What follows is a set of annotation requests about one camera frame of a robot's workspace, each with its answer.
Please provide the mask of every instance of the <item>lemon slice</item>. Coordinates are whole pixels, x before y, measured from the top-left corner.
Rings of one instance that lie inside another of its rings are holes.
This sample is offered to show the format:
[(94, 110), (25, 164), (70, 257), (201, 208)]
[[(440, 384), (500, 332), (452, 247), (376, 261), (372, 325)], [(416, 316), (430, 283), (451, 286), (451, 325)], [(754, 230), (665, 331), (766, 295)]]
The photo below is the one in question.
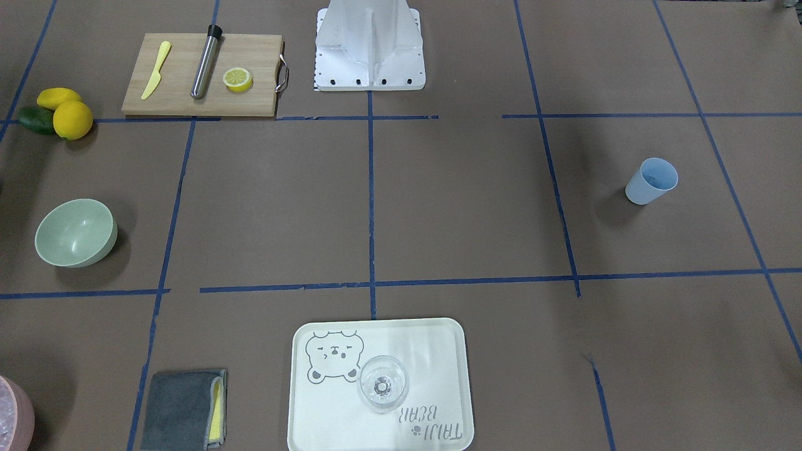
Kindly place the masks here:
[(232, 67), (223, 74), (223, 83), (231, 91), (243, 92), (253, 86), (253, 77), (247, 69)]

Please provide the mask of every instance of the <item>light blue cup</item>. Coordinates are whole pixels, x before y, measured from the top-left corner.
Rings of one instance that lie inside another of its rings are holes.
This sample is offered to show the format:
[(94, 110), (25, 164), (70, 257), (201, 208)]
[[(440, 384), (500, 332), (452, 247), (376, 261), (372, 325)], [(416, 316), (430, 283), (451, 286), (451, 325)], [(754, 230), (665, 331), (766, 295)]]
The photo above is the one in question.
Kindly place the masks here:
[(665, 193), (679, 182), (677, 169), (662, 158), (648, 158), (626, 184), (626, 196), (634, 204), (646, 205)]

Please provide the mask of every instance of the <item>green bowl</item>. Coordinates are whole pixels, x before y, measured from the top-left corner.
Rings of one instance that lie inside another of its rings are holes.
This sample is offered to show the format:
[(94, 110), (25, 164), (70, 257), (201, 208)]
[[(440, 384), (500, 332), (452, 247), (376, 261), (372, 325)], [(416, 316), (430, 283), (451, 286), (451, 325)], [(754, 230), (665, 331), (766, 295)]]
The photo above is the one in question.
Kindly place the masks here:
[(36, 230), (36, 253), (53, 266), (80, 268), (105, 257), (117, 241), (117, 222), (94, 199), (75, 199), (49, 212)]

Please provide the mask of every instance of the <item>metal mount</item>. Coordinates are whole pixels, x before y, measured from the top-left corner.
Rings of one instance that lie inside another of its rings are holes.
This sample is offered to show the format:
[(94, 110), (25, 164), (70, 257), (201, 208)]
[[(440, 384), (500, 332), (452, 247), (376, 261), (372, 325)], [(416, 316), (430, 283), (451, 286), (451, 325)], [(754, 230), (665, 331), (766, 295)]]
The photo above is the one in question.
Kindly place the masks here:
[(420, 13), (406, 0), (331, 0), (318, 12), (319, 91), (423, 89)]

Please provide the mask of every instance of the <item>yellow fruit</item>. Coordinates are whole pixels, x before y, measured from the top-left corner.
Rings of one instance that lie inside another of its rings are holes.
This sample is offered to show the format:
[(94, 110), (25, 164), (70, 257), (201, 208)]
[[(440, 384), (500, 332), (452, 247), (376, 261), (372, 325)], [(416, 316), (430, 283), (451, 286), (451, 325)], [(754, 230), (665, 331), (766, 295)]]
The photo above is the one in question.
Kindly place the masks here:
[(223, 74), (223, 83), (225, 83), (225, 86), (227, 86), (231, 91), (243, 92), (248, 90), (249, 87), (253, 86), (253, 77), (251, 77), (251, 74), (247, 69), (243, 69), (242, 67), (234, 67), (228, 69)]
[(55, 111), (60, 104), (68, 100), (82, 101), (81, 96), (70, 88), (51, 87), (39, 93), (39, 97), (36, 98), (36, 104), (48, 110)]
[(65, 140), (77, 140), (92, 128), (92, 111), (83, 102), (68, 100), (53, 113), (53, 129)]

